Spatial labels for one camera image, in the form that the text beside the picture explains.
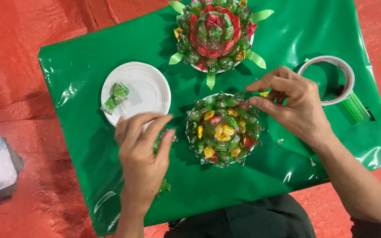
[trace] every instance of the tape roll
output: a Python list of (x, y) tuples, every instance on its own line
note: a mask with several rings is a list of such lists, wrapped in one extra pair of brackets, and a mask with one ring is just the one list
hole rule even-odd
[(329, 106), (345, 100), (348, 97), (348, 95), (352, 92), (353, 86), (355, 84), (355, 74), (353, 73), (352, 68), (349, 66), (348, 63), (346, 63), (344, 60), (338, 57), (319, 56), (305, 62), (305, 64), (302, 65), (302, 67), (299, 69), (298, 74), (302, 76), (302, 73), (308, 66), (318, 62), (331, 63), (336, 67), (340, 68), (343, 71), (343, 74), (345, 75), (345, 87), (343, 88), (342, 93), (336, 99), (330, 101), (321, 101), (321, 105)]

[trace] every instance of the hand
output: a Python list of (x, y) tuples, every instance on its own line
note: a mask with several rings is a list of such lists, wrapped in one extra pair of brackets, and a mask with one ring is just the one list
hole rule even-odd
[(268, 88), (272, 90), (267, 98), (251, 97), (249, 103), (272, 116), (313, 149), (321, 146), (321, 141), (334, 136), (321, 106), (315, 82), (281, 66), (245, 89), (263, 92)]
[[(153, 155), (153, 144), (172, 117), (171, 114), (141, 113), (127, 120), (121, 117), (117, 123), (115, 138), (120, 145), (119, 158), (124, 177), (120, 195), (122, 213), (126, 209), (145, 215), (151, 206), (167, 172), (175, 130), (168, 130), (163, 135), (156, 155)], [(148, 122), (151, 124), (143, 132), (142, 126)]]

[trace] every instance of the white plate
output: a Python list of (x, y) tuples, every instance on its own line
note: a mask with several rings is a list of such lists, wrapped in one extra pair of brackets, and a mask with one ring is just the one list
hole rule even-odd
[[(252, 43), (254, 42), (254, 35), (249, 35), (248, 37), (249, 37), (249, 42), (250, 42), (251, 45), (252, 45)], [(241, 61), (236, 62), (236, 63), (235, 63), (235, 66), (237, 66), (237, 65), (240, 64), (240, 63), (241, 63)], [(201, 69), (200, 69), (198, 66), (196, 66), (194, 63), (191, 64), (191, 65), (192, 65), (193, 68), (196, 68), (197, 70), (201, 71)], [(223, 72), (225, 72), (224, 69), (219, 70), (217, 73), (223, 73)]]
[(130, 93), (128, 100), (119, 104), (113, 115), (104, 113), (116, 126), (121, 115), (126, 119), (142, 112), (167, 114), (172, 95), (164, 75), (155, 67), (141, 62), (129, 62), (115, 68), (107, 77), (101, 91), (101, 104), (113, 93), (113, 84), (123, 83)]
[[(206, 100), (208, 97), (211, 97), (211, 96), (215, 96), (215, 95), (218, 95), (218, 93), (217, 94), (213, 94), (213, 95), (209, 95), (209, 96), (206, 96), (206, 97), (204, 97), (202, 100)], [(186, 121), (186, 130), (188, 130), (188, 127), (189, 127), (189, 121)], [(189, 136), (188, 135), (186, 135), (186, 137), (188, 138), (188, 142), (189, 142), (189, 145), (191, 144), (190, 143), (190, 138), (189, 138)]]

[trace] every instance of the forearm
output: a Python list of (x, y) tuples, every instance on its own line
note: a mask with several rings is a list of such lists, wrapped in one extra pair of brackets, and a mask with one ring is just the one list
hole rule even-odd
[(335, 135), (313, 148), (346, 211), (360, 220), (381, 223), (381, 184)]
[(144, 238), (144, 216), (133, 209), (121, 209), (115, 238)]

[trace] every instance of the yellow candy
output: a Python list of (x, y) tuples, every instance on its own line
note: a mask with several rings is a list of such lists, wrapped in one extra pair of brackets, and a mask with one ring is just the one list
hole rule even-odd
[(235, 56), (232, 57), (233, 61), (242, 61), (246, 57), (245, 51), (238, 51)]
[(199, 125), (198, 126), (198, 138), (201, 138), (202, 137), (202, 131), (204, 130), (204, 128), (201, 126), (201, 125)]
[(207, 146), (204, 148), (205, 157), (211, 158), (214, 155), (214, 149), (211, 146)]
[(246, 123), (242, 119), (239, 120), (239, 130), (241, 130), (242, 134), (246, 132)]
[(239, 143), (239, 146), (245, 147), (245, 143), (246, 143), (246, 135), (241, 134), (241, 142)]
[(214, 111), (208, 111), (205, 115), (204, 115), (204, 120), (205, 121), (208, 121), (211, 117), (214, 116)]
[(239, 146), (236, 146), (235, 148), (230, 150), (230, 154), (232, 157), (237, 157), (241, 153), (241, 148)]
[(237, 7), (240, 7), (240, 6), (246, 6), (247, 3), (248, 3), (248, 0), (241, 0), (241, 1), (237, 4)]
[(224, 125), (223, 126), (223, 133), (231, 136), (235, 133), (235, 129), (231, 126), (228, 126), (228, 125)]
[(214, 137), (219, 138), (222, 132), (223, 132), (223, 128), (221, 127), (221, 123), (219, 123), (217, 127), (215, 127), (214, 129)]
[(174, 30), (174, 36), (176, 36), (178, 41), (180, 40), (179, 32), (183, 32), (183, 29), (180, 27)]
[(233, 108), (229, 108), (227, 110), (227, 115), (228, 116), (234, 116), (234, 117), (236, 117), (237, 116), (237, 111), (235, 109), (233, 109)]
[(225, 133), (225, 132), (223, 132), (223, 133), (219, 136), (219, 138), (218, 138), (219, 141), (230, 141), (231, 139), (232, 139), (232, 138), (230, 138), (229, 134), (227, 134), (227, 133)]
[(269, 93), (269, 92), (263, 92), (263, 93), (260, 93), (260, 95), (261, 95), (262, 97), (267, 97), (267, 96), (268, 96), (268, 93)]

